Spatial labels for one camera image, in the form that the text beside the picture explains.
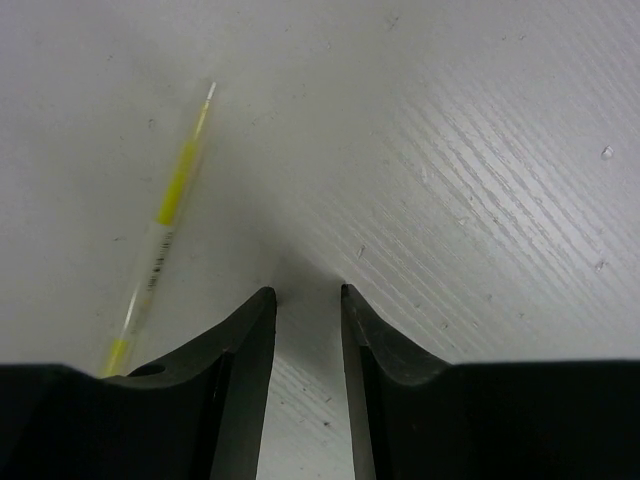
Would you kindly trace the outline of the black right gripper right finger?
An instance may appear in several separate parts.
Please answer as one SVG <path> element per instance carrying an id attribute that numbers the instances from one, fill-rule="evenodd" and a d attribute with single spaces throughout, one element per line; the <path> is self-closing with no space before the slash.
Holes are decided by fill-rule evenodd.
<path id="1" fill-rule="evenodd" d="M 450 364 L 341 288 L 359 479 L 635 479 L 635 360 Z"/>

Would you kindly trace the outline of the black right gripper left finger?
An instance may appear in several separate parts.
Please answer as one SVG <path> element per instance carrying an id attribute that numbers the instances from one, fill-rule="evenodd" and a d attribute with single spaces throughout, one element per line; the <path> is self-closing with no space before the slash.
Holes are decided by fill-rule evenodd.
<path id="1" fill-rule="evenodd" d="M 61 364 L 1 369 L 5 479 L 252 479 L 277 300 L 257 290 L 227 319 L 128 375 Z"/>

